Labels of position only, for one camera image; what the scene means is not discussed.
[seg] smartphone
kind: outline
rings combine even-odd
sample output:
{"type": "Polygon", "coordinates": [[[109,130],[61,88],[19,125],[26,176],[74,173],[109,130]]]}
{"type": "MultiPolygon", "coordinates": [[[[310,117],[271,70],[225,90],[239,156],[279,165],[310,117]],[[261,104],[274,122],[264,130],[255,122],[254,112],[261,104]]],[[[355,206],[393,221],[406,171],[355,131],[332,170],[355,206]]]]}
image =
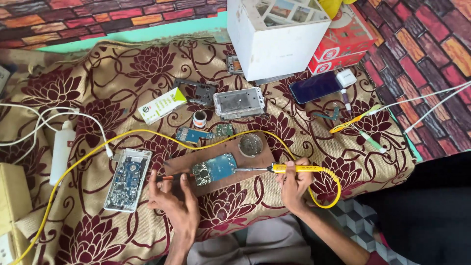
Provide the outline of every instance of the smartphone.
{"type": "Polygon", "coordinates": [[[291,94],[299,104],[313,101],[342,90],[334,72],[315,75],[311,78],[291,83],[291,94]]]}

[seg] person's right hand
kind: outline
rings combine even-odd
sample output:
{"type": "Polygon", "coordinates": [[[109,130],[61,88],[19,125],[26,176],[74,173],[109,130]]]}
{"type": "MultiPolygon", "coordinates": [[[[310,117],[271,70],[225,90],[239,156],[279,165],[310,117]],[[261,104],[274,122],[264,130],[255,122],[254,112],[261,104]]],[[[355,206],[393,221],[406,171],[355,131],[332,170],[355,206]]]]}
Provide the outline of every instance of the person's right hand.
{"type": "Polygon", "coordinates": [[[190,189],[187,174],[180,177],[180,186],[185,194],[185,201],[178,200],[171,192],[172,181],[156,183],[157,171],[152,170],[149,178],[149,202],[147,208],[161,209],[170,219],[175,231],[174,239],[193,244],[201,215],[198,199],[190,189]]]}
{"type": "Polygon", "coordinates": [[[295,215],[309,210],[303,195],[313,180],[312,172],[299,172],[296,174],[295,165],[309,166],[309,160],[306,157],[296,161],[288,161],[286,164],[286,173],[278,174],[276,181],[280,184],[281,200],[290,212],[295,215]]]}

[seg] plastic bottle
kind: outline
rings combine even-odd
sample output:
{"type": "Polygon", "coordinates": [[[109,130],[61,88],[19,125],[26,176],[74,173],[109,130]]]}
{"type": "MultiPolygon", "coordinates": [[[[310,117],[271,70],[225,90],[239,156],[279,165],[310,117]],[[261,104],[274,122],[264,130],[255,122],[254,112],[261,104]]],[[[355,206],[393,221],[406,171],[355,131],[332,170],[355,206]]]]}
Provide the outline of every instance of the plastic bottle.
{"type": "Polygon", "coordinates": [[[72,129],[72,123],[65,121],[62,124],[62,130],[56,132],[54,137],[54,149],[52,150],[52,165],[49,184],[55,185],[59,178],[67,170],[67,161],[69,159],[72,143],[75,140],[75,132],[72,129]]]}

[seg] brick pattern wallpaper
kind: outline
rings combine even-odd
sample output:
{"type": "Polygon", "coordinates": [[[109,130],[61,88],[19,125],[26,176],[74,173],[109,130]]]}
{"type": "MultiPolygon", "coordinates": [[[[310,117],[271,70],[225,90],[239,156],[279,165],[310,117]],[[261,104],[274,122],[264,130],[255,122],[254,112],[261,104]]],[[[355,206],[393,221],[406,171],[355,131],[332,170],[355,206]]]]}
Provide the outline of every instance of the brick pattern wallpaper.
{"type": "MultiPolygon", "coordinates": [[[[471,80],[471,1],[358,0],[379,39],[363,58],[387,104],[471,80]]],[[[393,106],[405,129],[446,92],[393,106]]],[[[408,136],[425,161],[471,149],[471,88],[437,107],[408,136]]]]}
{"type": "Polygon", "coordinates": [[[227,0],[0,0],[0,48],[35,49],[214,17],[227,0]]]}

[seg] beige fabric with maroon flowers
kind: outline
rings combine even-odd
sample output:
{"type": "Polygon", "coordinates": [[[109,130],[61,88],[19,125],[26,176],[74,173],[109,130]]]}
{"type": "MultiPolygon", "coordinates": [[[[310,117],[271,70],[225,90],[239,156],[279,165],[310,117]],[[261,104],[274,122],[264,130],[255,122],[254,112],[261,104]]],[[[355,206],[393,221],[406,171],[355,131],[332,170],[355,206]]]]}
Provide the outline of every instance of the beige fabric with maroon flowers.
{"type": "MultiPolygon", "coordinates": [[[[174,39],[166,46],[101,42],[75,61],[46,66],[11,89],[6,102],[31,106],[40,112],[55,106],[80,108],[98,119],[107,138],[132,129],[148,128],[175,137],[179,126],[192,126],[192,114],[199,109],[208,116],[206,130],[213,130],[220,119],[213,108],[194,103],[179,108],[160,121],[147,126],[137,108],[167,92],[175,78],[217,83],[218,92],[252,87],[239,75],[226,72],[225,58],[234,54],[230,44],[214,39],[174,39]]],[[[359,115],[378,98],[365,74],[352,68],[358,82],[347,89],[353,115],[359,115]]],[[[315,165],[333,170],[341,179],[342,198],[391,187],[403,182],[414,168],[411,152],[400,129],[389,113],[382,111],[364,118],[357,127],[366,131],[388,151],[381,154],[359,136],[346,129],[334,135],[328,130],[340,121],[307,116],[307,111],[332,115],[339,106],[347,117],[341,95],[335,93],[313,104],[297,105],[288,84],[310,74],[296,73],[280,82],[261,86],[266,98],[267,116],[235,120],[238,132],[262,129],[275,133],[298,157],[309,157],[315,165]]],[[[189,96],[194,90],[185,88],[189,96]]],[[[30,132],[37,117],[22,108],[0,108],[0,141],[13,141],[30,132]]],[[[52,124],[59,128],[71,120],[77,137],[69,164],[80,159],[103,142],[99,127],[82,116],[60,116],[52,124]]],[[[39,130],[34,150],[20,164],[28,180],[34,211],[17,222],[32,238],[39,227],[51,192],[48,183],[54,132],[39,130]]],[[[201,141],[207,145],[220,139],[201,141]]],[[[268,142],[276,160],[284,162],[288,153],[273,137],[268,142]]],[[[30,137],[11,147],[0,148],[0,161],[13,162],[32,145],[30,137]]],[[[114,150],[148,149],[153,152],[151,167],[164,174],[163,162],[184,155],[186,150],[174,142],[146,132],[115,140],[114,150]]],[[[115,169],[105,150],[92,155],[64,179],[50,212],[44,233],[37,245],[39,264],[142,264],[164,255],[170,245],[172,226],[160,210],[146,208],[145,192],[135,213],[103,209],[103,201],[115,169]]],[[[287,210],[280,199],[275,176],[266,173],[199,199],[201,223],[198,240],[231,233],[254,222],[283,215],[287,210]]],[[[319,200],[328,203],[336,192],[334,182],[325,173],[316,173],[311,185],[319,200]]]]}

